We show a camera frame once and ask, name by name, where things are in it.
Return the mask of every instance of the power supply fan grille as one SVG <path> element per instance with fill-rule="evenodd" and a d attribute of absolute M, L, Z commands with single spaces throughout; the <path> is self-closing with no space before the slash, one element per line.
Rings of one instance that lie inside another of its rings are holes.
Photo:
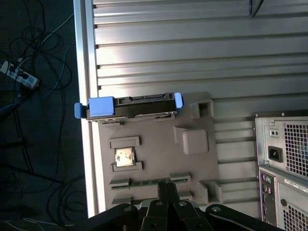
<path fill-rule="evenodd" d="M 290 171 L 308 177 L 308 126 L 286 125 L 284 129 L 286 161 Z"/>
<path fill-rule="evenodd" d="M 308 230 L 308 217 L 290 205 L 287 210 L 283 210 L 283 222 L 286 231 Z"/>

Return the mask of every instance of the power strip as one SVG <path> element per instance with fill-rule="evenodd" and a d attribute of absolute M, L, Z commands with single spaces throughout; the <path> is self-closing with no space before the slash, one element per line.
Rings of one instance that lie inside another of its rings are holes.
<path fill-rule="evenodd" d="M 8 70 L 8 65 L 9 65 L 9 63 L 7 61 L 5 61 L 4 64 L 2 65 L 2 67 L 0 68 L 0 71 L 5 74 L 6 71 Z M 31 88 L 31 89 L 34 89 L 39 85 L 38 84 L 39 80 L 37 78 L 30 75 L 28 72 L 23 71 L 22 69 L 16 69 L 13 72 L 13 71 L 11 71 L 13 67 L 14 67 L 14 65 L 10 64 L 9 70 L 6 74 L 7 76 L 9 76 L 9 77 L 11 77 L 12 79 L 15 80 L 18 75 L 28 75 L 28 78 L 23 78 L 21 76 L 18 76 L 16 81 L 22 83 L 23 85 L 25 85 L 26 87 Z"/>

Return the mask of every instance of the dark floor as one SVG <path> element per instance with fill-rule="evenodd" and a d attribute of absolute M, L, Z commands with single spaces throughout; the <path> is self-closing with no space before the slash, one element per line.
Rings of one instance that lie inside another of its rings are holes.
<path fill-rule="evenodd" d="M 24 28 L 29 26 L 24 3 L 29 6 L 32 23 L 42 29 L 42 10 L 37 0 L 15 0 L 0 2 L 0 50 L 9 55 L 11 63 L 15 63 L 17 57 L 9 51 L 10 42 L 20 37 Z M 45 8 L 46 31 L 52 32 L 62 22 L 64 22 L 73 13 L 73 1 L 69 0 L 44 0 L 42 1 Z M 74 19 L 70 20 L 57 33 L 61 36 L 61 45 L 50 53 L 60 59 L 64 58 L 67 47 L 75 41 Z M 56 43 L 56 37 L 48 41 L 50 46 Z M 24 49 L 20 42 L 14 44 L 12 51 L 18 52 Z M 0 64 L 6 60 L 5 56 L 0 53 Z M 50 59 L 55 73 L 47 65 L 46 60 L 39 56 L 36 62 L 36 77 L 39 78 L 45 86 L 53 88 L 58 78 L 62 63 L 55 59 Z M 69 51 L 67 64 L 72 69 L 72 82 L 65 89 L 65 121 L 61 137 L 61 152 L 59 158 L 59 173 L 57 179 L 66 182 L 83 174 L 83 155 L 80 121 L 74 118 L 74 103 L 78 102 L 78 80 L 77 80 L 77 61 L 76 49 L 73 46 Z M 26 62 L 22 67 L 23 70 L 33 73 L 31 62 Z M 69 72 L 65 71 L 62 81 L 66 83 L 69 79 Z M 6 77 L 0 82 L 0 109 L 12 103 L 13 97 L 13 79 Z M 18 114 L 21 121 L 21 128 L 27 139 L 27 150 L 29 157 L 36 173 L 54 178 L 57 166 L 57 144 L 59 138 L 60 124 L 62 119 L 62 100 L 61 92 L 55 91 L 51 97 L 42 97 L 48 92 L 47 89 L 40 87 L 31 100 L 28 100 L 18 108 Z M 11 114 L 7 119 L 0 122 L 0 144 L 15 141 L 18 138 L 15 128 L 14 116 Z M 0 148 L 1 163 L 6 163 L 26 169 L 26 164 L 21 151 L 18 148 Z M 51 221 L 47 214 L 46 206 L 51 193 L 59 187 L 54 183 L 47 191 L 40 193 L 28 193 L 33 191 L 42 191 L 50 185 L 47 180 L 41 180 L 33 176 L 27 176 L 24 173 L 18 173 L 13 170 L 1 167 L 1 187 L 0 187 L 0 220 L 15 220 L 24 217 L 30 217 L 43 221 Z M 84 207 L 80 202 L 85 203 L 84 180 L 78 180 L 66 192 L 70 196 L 68 200 L 78 201 L 74 206 Z M 86 217 L 84 212 L 70 212 L 67 215 L 69 221 L 63 215 L 63 208 L 58 211 L 58 193 L 54 195 L 50 203 L 51 214 L 57 222 L 73 224 L 74 220 Z M 40 230 L 40 227 L 31 222 L 25 221 L 18 223 L 19 228 L 25 230 Z M 10 230 L 10 226 L 1 222 L 1 227 Z M 55 230 L 55 226 L 45 225 L 45 230 Z"/>

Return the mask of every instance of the label sticker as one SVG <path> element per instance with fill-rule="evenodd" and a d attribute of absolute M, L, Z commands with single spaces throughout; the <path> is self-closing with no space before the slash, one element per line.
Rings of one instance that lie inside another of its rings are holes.
<path fill-rule="evenodd" d="M 293 186 L 294 188 L 297 188 L 297 189 L 299 189 L 299 190 L 301 190 L 301 191 L 303 191 L 303 192 L 305 192 L 305 193 L 308 193 L 308 188 L 306 188 L 306 187 L 304 187 L 304 186 L 301 186 L 301 185 L 299 185 L 299 184 L 296 184 L 296 183 L 294 183 L 293 181 L 290 181 L 290 180 L 287 180 L 287 179 L 284 179 L 284 182 L 287 183 L 287 184 L 289 184 L 289 185 L 291 185 L 291 186 Z"/>

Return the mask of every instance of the metal side panel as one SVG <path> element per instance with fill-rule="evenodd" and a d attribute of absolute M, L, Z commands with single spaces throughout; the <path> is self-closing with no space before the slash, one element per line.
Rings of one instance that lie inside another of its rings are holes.
<path fill-rule="evenodd" d="M 247 0 L 74 0 L 74 8 L 80 102 L 207 92 L 224 183 L 257 176 L 253 112 L 308 105 L 308 0 L 266 0 L 254 19 Z M 105 210 L 101 144 L 98 123 L 81 123 L 91 217 Z M 254 190 L 222 197 L 244 211 L 258 204 Z"/>

